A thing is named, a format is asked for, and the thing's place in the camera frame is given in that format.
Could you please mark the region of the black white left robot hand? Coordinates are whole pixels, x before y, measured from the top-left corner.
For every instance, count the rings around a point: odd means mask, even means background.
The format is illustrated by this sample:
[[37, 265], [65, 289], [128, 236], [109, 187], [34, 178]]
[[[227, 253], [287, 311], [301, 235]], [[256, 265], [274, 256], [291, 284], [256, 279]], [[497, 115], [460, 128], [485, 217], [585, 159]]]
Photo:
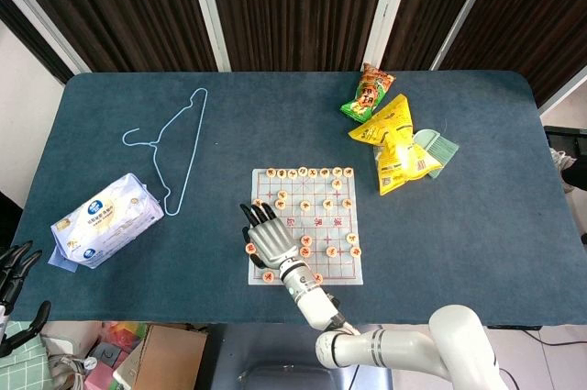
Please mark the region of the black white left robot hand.
[[22, 245], [9, 248], [1, 255], [1, 357], [7, 357], [15, 349], [39, 335], [47, 323], [51, 310], [51, 302], [46, 300], [39, 306], [37, 315], [27, 329], [8, 337], [6, 330], [14, 311], [15, 304], [21, 293], [23, 284], [33, 265], [42, 255], [42, 250], [27, 255], [33, 245], [28, 240]]

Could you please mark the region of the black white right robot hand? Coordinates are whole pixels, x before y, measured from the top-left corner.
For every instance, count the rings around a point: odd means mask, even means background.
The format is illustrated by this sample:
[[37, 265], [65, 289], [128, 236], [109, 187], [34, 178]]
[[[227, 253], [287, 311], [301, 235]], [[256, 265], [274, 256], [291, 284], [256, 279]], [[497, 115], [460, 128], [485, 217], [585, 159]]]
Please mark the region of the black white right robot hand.
[[255, 248], [249, 255], [255, 266], [277, 270], [297, 254], [297, 245], [290, 232], [268, 204], [240, 204], [239, 207], [249, 222], [242, 233], [246, 248], [249, 245]]

